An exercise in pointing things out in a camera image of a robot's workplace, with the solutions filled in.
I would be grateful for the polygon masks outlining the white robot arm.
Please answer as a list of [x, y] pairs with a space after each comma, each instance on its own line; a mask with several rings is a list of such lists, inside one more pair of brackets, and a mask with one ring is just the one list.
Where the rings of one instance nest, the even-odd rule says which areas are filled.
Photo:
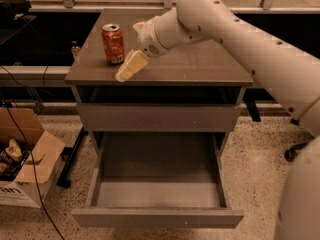
[[221, 0], [178, 0], [176, 7], [136, 23], [139, 49], [130, 51], [116, 79], [124, 82], [150, 57], [202, 39], [220, 43], [314, 139], [289, 169], [274, 240], [320, 240], [320, 61], [236, 17]]

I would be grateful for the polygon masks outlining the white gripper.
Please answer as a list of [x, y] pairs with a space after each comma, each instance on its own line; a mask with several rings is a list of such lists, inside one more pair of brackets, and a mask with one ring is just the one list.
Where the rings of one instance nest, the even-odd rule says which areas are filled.
[[158, 40], [156, 35], [156, 17], [133, 25], [137, 32], [137, 43], [141, 50], [131, 49], [124, 63], [116, 73], [116, 80], [125, 82], [148, 64], [149, 57], [160, 57], [169, 52]]

